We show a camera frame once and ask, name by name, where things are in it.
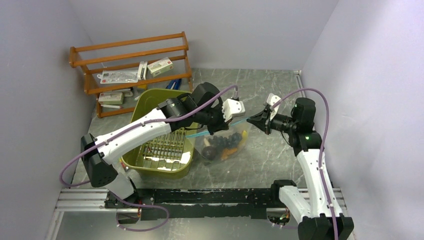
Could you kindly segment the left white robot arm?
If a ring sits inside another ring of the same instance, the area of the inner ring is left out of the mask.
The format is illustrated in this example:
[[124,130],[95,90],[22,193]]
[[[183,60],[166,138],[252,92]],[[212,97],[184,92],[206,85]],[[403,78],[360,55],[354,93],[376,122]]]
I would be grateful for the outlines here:
[[79,159],[88,181],[94,188],[106,188],[118,196],[126,208],[134,207],[139,194],[132,181],[119,173],[115,163],[134,148],[170,134],[193,123],[207,126],[215,132],[228,129],[222,110],[221,96],[230,88],[219,91],[209,82],[198,85],[191,93],[182,93],[159,103],[146,115],[118,130],[101,136],[88,133],[81,137]]

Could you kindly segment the olive green plastic bin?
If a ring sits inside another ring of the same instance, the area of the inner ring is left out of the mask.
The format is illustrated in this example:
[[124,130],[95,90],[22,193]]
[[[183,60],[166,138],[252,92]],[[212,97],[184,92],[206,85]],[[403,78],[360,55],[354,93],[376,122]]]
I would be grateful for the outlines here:
[[[141,93],[135,105],[131,122],[134,122],[169,98],[185,92],[173,89],[148,89]],[[119,160],[125,172],[134,170],[140,175],[180,179],[191,168],[194,146],[186,136],[194,134],[199,125],[193,123],[186,130],[181,128],[172,133],[154,138],[124,154]]]

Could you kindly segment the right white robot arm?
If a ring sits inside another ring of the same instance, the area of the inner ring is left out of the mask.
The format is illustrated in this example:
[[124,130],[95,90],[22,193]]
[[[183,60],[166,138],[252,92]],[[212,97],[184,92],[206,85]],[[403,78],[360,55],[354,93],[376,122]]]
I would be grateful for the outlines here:
[[314,130],[316,104],[305,97],[296,99],[289,116],[278,113],[281,98],[270,94],[265,109],[247,119],[265,134],[272,131],[288,135],[306,181],[309,200],[291,180],[276,180],[271,186],[270,202],[285,205],[296,220],[301,240],[347,240],[354,230],[353,219],[345,216],[332,189],[321,149],[322,137]]

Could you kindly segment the clear zip top bag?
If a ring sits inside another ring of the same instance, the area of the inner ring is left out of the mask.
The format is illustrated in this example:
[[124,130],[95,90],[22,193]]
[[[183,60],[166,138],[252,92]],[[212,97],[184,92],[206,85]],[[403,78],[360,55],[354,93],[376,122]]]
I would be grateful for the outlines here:
[[241,152],[250,135],[252,125],[246,119],[229,124],[228,130],[211,135],[207,130],[188,135],[186,139],[206,164],[217,164],[233,159]]

